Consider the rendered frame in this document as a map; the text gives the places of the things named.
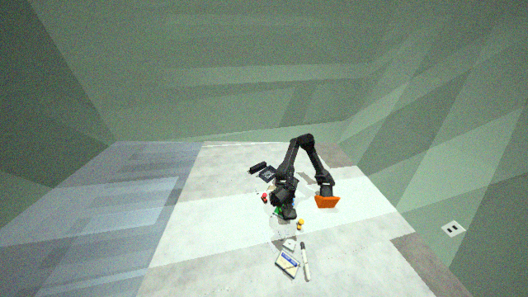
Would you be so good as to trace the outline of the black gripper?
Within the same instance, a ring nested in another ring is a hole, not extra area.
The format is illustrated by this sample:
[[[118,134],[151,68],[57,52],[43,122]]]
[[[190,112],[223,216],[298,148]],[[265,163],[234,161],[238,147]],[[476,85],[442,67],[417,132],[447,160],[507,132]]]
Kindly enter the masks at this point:
[[[281,206],[281,211],[283,215],[283,220],[296,220],[297,214],[296,210],[293,208],[293,205],[291,203],[294,203],[293,198],[295,198],[295,195],[290,196],[289,199],[284,203],[283,206]]]

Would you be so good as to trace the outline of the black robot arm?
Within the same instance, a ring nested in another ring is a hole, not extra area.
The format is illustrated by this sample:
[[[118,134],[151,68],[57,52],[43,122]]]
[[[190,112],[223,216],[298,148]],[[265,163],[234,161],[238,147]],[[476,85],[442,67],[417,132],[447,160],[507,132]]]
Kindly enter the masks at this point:
[[[321,160],[314,148],[314,144],[315,141],[312,134],[303,134],[290,140],[290,145],[286,152],[284,161],[276,169],[275,186],[278,187],[269,193],[269,199],[273,207],[281,207],[290,196],[295,194],[299,180],[294,177],[294,162],[299,150],[299,146],[306,151],[316,171],[314,177],[318,183],[318,186],[320,186],[320,196],[335,197],[333,196],[332,191],[336,182],[332,178],[330,172],[323,167]]]

